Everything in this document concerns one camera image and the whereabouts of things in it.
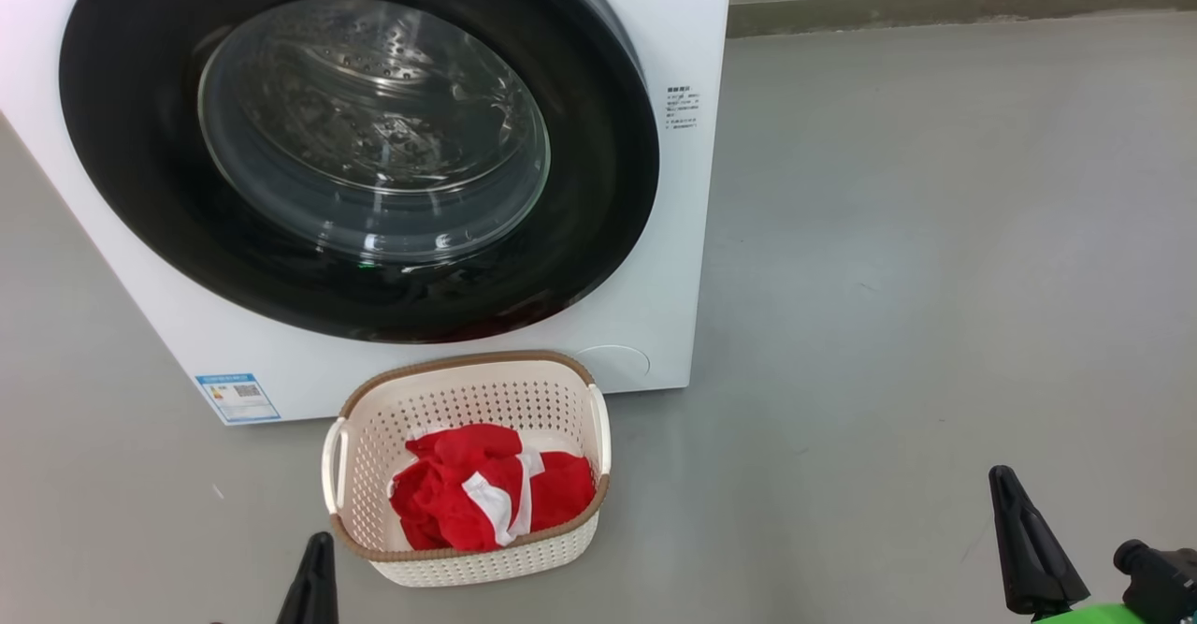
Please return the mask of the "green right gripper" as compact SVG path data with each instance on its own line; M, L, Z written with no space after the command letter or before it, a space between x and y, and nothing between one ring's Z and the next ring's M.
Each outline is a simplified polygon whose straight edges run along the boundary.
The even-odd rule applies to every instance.
M1015 471L988 471L1005 608L1034 618L1031 624L1143 624L1124 602L1096 602L1089 587L1035 509Z

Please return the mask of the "red and white garment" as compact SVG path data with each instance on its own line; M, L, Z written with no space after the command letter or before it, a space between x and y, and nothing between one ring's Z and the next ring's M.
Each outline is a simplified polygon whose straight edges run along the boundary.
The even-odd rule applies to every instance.
M516 429L474 424L406 441L391 509L411 549L490 552L581 516L596 496L587 458L534 448Z

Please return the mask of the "round white filter cover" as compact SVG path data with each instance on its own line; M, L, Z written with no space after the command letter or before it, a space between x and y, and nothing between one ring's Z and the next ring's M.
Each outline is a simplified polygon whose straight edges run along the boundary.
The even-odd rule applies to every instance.
M604 394L648 390L651 363L648 355L622 344L598 344L576 353Z

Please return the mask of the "white washing machine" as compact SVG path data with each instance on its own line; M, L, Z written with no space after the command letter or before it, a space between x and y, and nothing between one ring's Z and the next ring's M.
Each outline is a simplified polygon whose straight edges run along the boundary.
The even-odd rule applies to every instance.
M367 377L394 368L525 350L575 359L598 344L648 355L648 390L688 384L729 0L610 0L642 62L660 138L661 181L646 228L610 278L564 311L457 343L350 340L279 323L221 299L151 252L95 189L65 131L59 56L74 1L0 0L0 113L196 396L205 399L196 376L253 372L281 422L322 419L338 414Z

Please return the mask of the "blue energy label sticker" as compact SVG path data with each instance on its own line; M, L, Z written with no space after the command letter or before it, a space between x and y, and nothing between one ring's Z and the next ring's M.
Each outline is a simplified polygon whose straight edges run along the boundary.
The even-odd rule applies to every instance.
M195 381L206 402L226 425L281 422L281 414L253 372L200 375Z

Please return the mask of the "cream perforated laundry basket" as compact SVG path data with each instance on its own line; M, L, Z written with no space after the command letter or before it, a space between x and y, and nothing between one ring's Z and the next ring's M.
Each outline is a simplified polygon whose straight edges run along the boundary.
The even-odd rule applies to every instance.
M411 438L446 428L512 428L525 446L585 458L596 496L579 515L492 552L415 550L385 496L417 462ZM460 356L367 380L324 438L321 484L334 534L379 574L408 588L444 588L547 572L579 559L610 487L610 418L581 364L555 352Z

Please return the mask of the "dark round washing machine door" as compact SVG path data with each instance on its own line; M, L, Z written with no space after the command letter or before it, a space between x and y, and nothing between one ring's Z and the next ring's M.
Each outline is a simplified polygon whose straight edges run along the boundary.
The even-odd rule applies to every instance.
M350 340L564 311L661 181L610 0L75 0L57 77L85 175L151 252Z

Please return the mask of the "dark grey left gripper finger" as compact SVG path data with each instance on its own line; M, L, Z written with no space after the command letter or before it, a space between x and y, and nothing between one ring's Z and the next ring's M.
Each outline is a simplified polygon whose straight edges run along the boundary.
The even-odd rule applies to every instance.
M330 533L320 531L308 539L275 624L340 624L335 544Z

